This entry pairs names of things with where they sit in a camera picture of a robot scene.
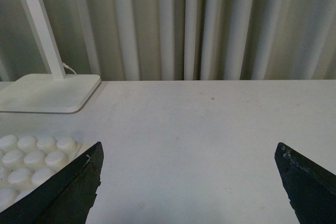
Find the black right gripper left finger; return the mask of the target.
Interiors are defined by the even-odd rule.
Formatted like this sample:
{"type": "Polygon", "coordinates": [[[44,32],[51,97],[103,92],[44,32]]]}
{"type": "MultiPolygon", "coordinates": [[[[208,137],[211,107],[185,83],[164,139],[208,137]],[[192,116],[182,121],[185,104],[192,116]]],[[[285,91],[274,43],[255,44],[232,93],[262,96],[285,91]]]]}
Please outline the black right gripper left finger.
{"type": "Polygon", "coordinates": [[[103,147],[97,142],[9,208],[1,223],[85,223],[100,186],[103,147]]]}

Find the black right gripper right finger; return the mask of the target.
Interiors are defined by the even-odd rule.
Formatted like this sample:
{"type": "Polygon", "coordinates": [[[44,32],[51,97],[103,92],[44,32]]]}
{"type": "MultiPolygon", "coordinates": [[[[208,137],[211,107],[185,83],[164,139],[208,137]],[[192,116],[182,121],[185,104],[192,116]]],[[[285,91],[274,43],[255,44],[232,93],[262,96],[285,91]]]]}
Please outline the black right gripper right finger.
{"type": "Polygon", "coordinates": [[[300,223],[335,223],[335,174],[280,142],[275,161],[300,223]]]}

